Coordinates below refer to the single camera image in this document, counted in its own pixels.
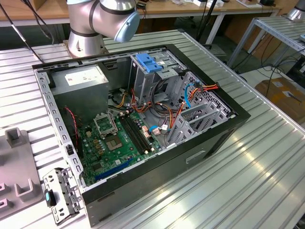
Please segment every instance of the white label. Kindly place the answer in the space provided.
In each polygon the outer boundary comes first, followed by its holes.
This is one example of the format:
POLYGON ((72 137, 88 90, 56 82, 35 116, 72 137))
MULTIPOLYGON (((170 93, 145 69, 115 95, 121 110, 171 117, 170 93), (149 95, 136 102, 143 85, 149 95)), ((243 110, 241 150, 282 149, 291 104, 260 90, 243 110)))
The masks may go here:
POLYGON ((276 87, 282 87, 282 83, 281 82, 278 82, 278 81, 275 81, 275 82, 272 82, 276 87))
POLYGON ((100 77, 101 77, 101 73, 95 68, 83 70, 77 73, 66 74, 65 76, 69 86, 97 80, 100 77))
POLYGON ((163 124, 163 125, 161 126, 161 129, 162 129, 162 130, 167 130, 167 127, 168 127, 168 125, 163 124))
POLYGON ((290 91, 286 91, 286 92, 283 92, 284 95, 286 95, 287 97, 290 97, 290 94, 292 94, 290 91))
POLYGON ((305 64, 303 65, 303 67, 300 69, 300 72, 303 73, 305 71, 305 64))
POLYGON ((118 166, 121 163, 121 161, 117 159, 117 160, 115 160, 115 163, 118 166))

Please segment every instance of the chipset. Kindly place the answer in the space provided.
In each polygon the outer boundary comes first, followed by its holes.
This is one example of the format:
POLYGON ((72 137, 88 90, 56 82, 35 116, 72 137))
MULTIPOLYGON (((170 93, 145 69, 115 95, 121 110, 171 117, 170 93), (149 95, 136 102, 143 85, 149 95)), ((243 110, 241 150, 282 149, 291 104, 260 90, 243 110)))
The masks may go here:
POLYGON ((123 146, 120 138, 117 135, 112 135, 110 137, 107 137, 105 139, 106 145, 109 148, 109 150, 113 151, 117 148, 120 148, 123 146))
POLYGON ((92 166, 94 171, 99 170, 101 167, 102 167, 102 165, 100 163, 97 163, 97 164, 92 166))

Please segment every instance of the ram slot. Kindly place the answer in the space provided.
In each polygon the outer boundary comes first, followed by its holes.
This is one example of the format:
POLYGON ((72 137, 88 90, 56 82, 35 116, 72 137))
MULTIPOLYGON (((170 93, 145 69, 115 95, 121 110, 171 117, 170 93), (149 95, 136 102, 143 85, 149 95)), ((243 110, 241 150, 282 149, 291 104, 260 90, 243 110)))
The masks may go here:
POLYGON ((138 136, 142 147, 145 148, 145 150, 149 151, 150 150, 149 144, 147 143, 144 135, 139 131, 139 129, 136 126, 136 124, 134 123, 134 121, 130 117, 127 117, 126 120, 129 124, 129 126, 132 128, 134 134, 138 136))
POLYGON ((132 143, 135 145, 135 147, 137 148, 137 150, 139 151, 139 153, 141 155, 144 154, 145 152, 145 148, 142 146, 140 140, 137 138, 137 136, 133 133, 132 128, 129 126, 127 120, 127 117, 120 117, 119 120, 123 126, 123 128, 125 129, 125 131, 127 132, 128 136, 130 137, 132 143))

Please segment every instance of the open computer tower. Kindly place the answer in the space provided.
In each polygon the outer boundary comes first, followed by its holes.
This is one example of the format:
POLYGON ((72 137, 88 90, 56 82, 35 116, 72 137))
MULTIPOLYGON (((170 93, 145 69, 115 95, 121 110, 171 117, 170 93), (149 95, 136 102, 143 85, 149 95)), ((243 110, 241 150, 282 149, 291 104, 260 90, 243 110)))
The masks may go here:
POLYGON ((67 168, 44 177, 60 225, 94 226, 210 157, 250 115, 174 45, 33 66, 67 168))

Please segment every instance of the cardboard box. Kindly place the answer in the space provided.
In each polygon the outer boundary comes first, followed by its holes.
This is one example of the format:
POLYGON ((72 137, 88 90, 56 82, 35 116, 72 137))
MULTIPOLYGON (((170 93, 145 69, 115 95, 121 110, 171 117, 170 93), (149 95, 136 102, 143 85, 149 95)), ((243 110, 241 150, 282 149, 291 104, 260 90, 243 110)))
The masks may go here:
MULTIPOLYGON (((266 95, 268 81, 264 80, 255 87, 264 96, 266 95)), ((297 123, 305 122, 305 94, 287 79, 272 79, 267 98, 297 123)))
MULTIPOLYGON (((38 10, 45 2, 46 0, 30 0, 31 5, 35 10, 38 10)), ((1 0, 1 4, 3 5, 3 7, 10 6, 19 9, 29 10, 29 7, 27 7, 20 0, 1 0)))

